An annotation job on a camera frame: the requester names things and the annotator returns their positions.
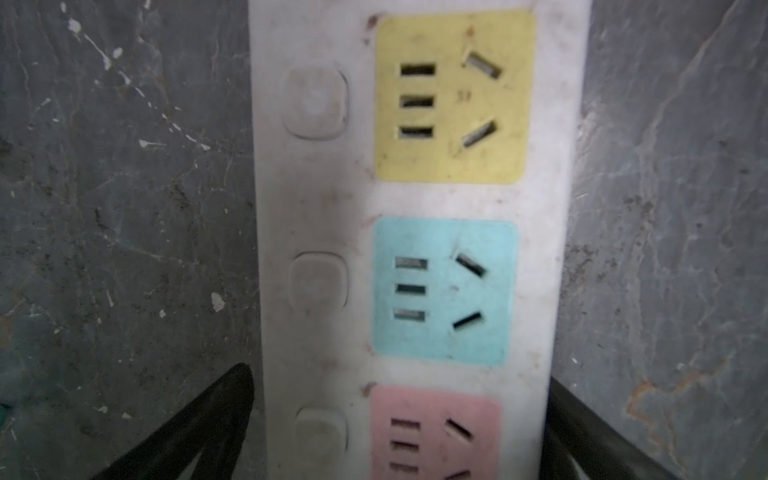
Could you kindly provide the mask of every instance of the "yellow square panel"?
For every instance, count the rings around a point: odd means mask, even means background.
[[[376,173],[511,184],[525,169],[535,48],[527,10],[388,17],[376,40]]]

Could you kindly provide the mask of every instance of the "diagonal slot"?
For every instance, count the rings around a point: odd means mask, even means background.
[[[419,474],[419,467],[416,465],[407,465],[405,463],[389,463],[389,469],[393,472],[402,472],[402,473],[409,473],[411,475],[418,475]]]
[[[426,320],[427,312],[424,310],[406,310],[396,308],[393,310],[396,320],[411,320],[412,322],[423,322]]]
[[[411,452],[411,453],[419,453],[419,446],[415,443],[408,443],[408,442],[398,442],[397,440],[392,440],[389,443],[389,447],[394,452]]]
[[[417,432],[422,429],[421,422],[407,419],[392,419],[392,426],[398,429],[416,430]]]
[[[459,425],[454,419],[445,420],[445,431],[466,444],[469,444],[475,437],[472,432]]]
[[[466,316],[462,318],[461,320],[453,323],[453,329],[463,329],[467,328],[468,326],[474,325],[476,323],[480,323],[482,321],[482,314],[480,312],[475,312],[470,316]]]
[[[427,270],[426,258],[395,257],[395,268],[413,268]]]
[[[432,108],[435,97],[431,95],[400,95],[400,108]]]
[[[498,127],[496,127],[496,122],[491,120],[487,124],[482,125],[477,130],[464,136],[464,138],[462,138],[462,144],[464,145],[464,148],[469,148],[472,145],[478,143],[480,140],[486,139],[497,130]]]
[[[417,140],[432,138],[432,130],[432,127],[400,127],[398,137]]]
[[[435,75],[434,63],[401,63],[400,64],[400,76],[401,77],[432,77]]]
[[[480,278],[482,278],[482,276],[485,275],[485,272],[487,272],[487,270],[483,268],[482,265],[467,257],[463,253],[460,253],[458,257],[456,257],[456,262]]]
[[[467,478],[472,478],[472,472],[469,470],[461,470],[453,475],[448,475],[445,477],[445,480],[466,480]]]
[[[492,64],[490,61],[486,60],[485,58],[481,57],[475,52],[471,52],[469,54],[466,61],[464,62],[464,65],[465,66],[470,65],[472,67],[475,67],[479,71],[488,75],[490,78],[493,78],[494,80],[497,79],[498,76],[502,74],[502,70],[500,69],[500,67]]]
[[[395,293],[404,293],[405,295],[426,295],[427,287],[423,285],[409,285],[407,283],[398,283],[395,287]]]

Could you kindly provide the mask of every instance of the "power strip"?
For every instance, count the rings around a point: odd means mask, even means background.
[[[269,478],[536,478],[590,3],[250,0]]]

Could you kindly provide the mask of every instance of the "gray marble floor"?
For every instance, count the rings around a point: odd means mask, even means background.
[[[0,477],[83,478],[260,375],[247,4],[0,12]],[[682,478],[732,478],[768,426],[766,23],[594,4],[553,373]]]

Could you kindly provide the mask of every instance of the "light blue square panel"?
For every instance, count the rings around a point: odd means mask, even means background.
[[[383,217],[374,227],[373,348],[499,366],[507,358],[512,223]]]

